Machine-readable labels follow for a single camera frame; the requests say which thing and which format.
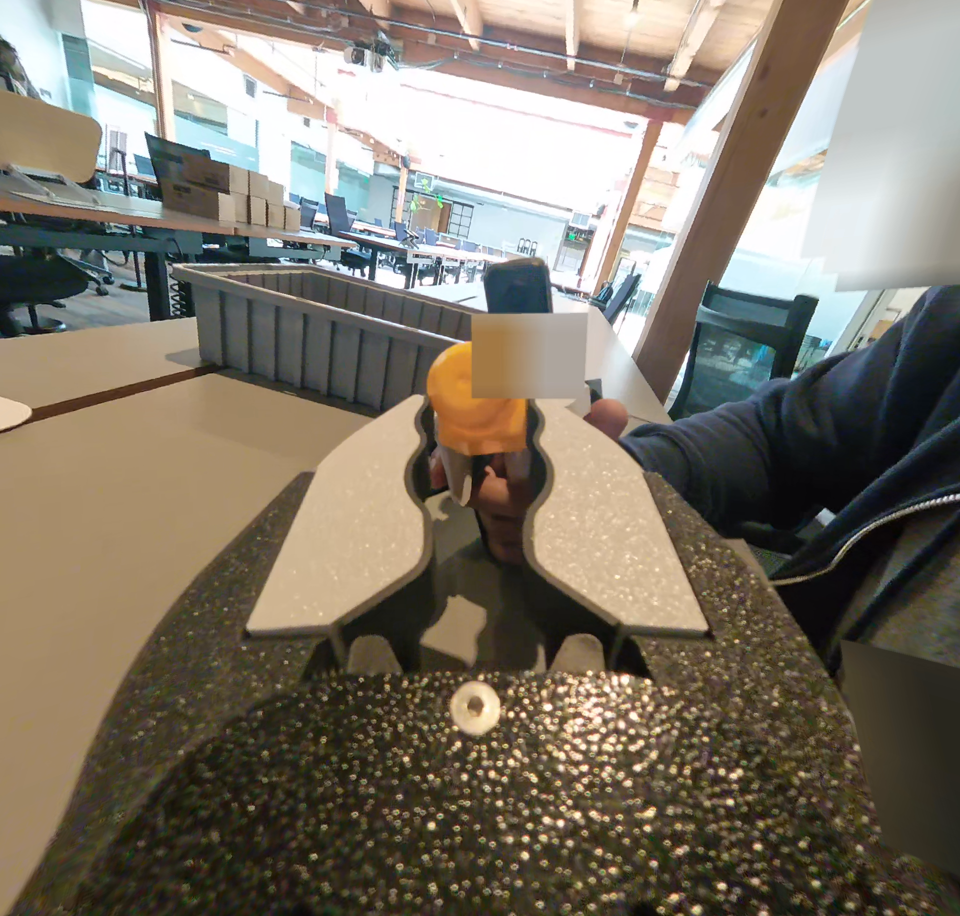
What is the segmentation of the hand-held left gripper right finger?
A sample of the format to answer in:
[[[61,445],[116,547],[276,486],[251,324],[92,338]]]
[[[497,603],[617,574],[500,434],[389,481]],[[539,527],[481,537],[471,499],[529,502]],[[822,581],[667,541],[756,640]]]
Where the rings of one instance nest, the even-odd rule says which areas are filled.
[[[606,626],[613,666],[631,637],[710,634],[644,472],[563,402],[532,402],[544,483],[525,517],[531,569]]]

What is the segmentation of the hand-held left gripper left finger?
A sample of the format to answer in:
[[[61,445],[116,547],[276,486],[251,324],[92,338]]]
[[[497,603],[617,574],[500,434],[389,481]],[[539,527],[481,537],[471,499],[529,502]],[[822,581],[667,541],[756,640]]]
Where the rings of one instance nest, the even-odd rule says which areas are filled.
[[[344,627],[426,570],[431,521],[412,468],[427,408],[425,396],[407,397],[318,463],[246,634],[320,636],[343,665]]]

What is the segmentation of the yellow mega block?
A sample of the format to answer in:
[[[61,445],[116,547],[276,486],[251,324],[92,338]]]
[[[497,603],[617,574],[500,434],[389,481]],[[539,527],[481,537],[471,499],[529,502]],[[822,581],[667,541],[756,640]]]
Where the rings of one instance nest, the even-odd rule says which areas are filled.
[[[526,448],[528,401],[473,396],[473,344],[445,349],[432,364],[427,396],[436,414],[436,439],[465,455],[507,454]]]

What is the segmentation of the grey plastic bin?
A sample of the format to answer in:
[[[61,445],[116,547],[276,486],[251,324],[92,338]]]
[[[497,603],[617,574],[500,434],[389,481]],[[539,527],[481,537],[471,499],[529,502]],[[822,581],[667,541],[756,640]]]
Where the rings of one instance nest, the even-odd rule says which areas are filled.
[[[173,277],[190,286],[204,361],[376,412],[425,395],[477,315],[306,264],[180,264]]]

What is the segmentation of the person's right forearm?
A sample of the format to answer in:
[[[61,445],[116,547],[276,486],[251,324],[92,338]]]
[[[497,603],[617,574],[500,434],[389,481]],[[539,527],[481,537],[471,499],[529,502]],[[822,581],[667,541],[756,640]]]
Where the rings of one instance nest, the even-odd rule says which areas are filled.
[[[870,346],[619,442],[716,529],[826,509],[851,532],[958,502],[958,413],[959,289],[945,286]]]

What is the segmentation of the person's right hand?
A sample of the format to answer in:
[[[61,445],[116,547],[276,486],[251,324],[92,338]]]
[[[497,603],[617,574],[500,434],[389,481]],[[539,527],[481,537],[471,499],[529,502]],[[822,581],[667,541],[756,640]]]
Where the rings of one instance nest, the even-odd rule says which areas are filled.
[[[474,458],[471,478],[467,505],[486,554],[502,565],[522,565],[523,524],[533,501],[529,478],[508,476],[503,454]]]

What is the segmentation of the black mesh office chair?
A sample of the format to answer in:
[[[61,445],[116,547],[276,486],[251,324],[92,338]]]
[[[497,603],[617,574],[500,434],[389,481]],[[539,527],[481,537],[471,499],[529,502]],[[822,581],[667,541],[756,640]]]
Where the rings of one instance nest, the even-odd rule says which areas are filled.
[[[789,379],[818,303],[809,295],[763,297],[709,282],[671,419],[745,401],[766,382]]]

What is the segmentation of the stack of cardboard boxes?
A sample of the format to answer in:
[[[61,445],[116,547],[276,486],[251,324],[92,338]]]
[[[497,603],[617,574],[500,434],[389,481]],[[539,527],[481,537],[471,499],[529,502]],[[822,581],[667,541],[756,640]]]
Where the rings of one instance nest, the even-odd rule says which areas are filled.
[[[280,182],[204,154],[182,154],[154,163],[165,206],[216,222],[294,233],[302,227],[298,205]]]

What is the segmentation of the black monitor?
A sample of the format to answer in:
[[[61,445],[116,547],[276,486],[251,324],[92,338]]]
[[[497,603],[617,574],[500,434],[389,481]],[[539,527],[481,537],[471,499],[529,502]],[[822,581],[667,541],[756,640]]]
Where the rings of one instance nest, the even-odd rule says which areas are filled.
[[[200,185],[212,163],[209,150],[197,149],[145,133],[153,173],[159,182],[173,181]]]

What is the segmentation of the wooden office desk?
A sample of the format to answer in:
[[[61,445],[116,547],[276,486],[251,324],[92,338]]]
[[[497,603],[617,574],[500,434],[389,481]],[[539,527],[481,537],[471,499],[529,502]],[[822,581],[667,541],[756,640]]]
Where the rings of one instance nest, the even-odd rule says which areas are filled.
[[[356,243],[313,230],[282,230],[215,221],[166,208],[161,202],[100,192],[96,203],[43,202],[2,192],[4,247],[128,251],[145,259],[152,322],[195,314],[191,290],[168,272],[168,259],[196,261],[206,238],[216,238],[241,261],[338,260]]]

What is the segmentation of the wooden support post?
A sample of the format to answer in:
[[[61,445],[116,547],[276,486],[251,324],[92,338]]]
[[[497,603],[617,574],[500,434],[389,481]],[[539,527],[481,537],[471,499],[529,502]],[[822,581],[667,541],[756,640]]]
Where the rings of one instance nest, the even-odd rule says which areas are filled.
[[[706,285],[726,271],[849,1],[773,1],[633,353],[660,402],[689,351]]]

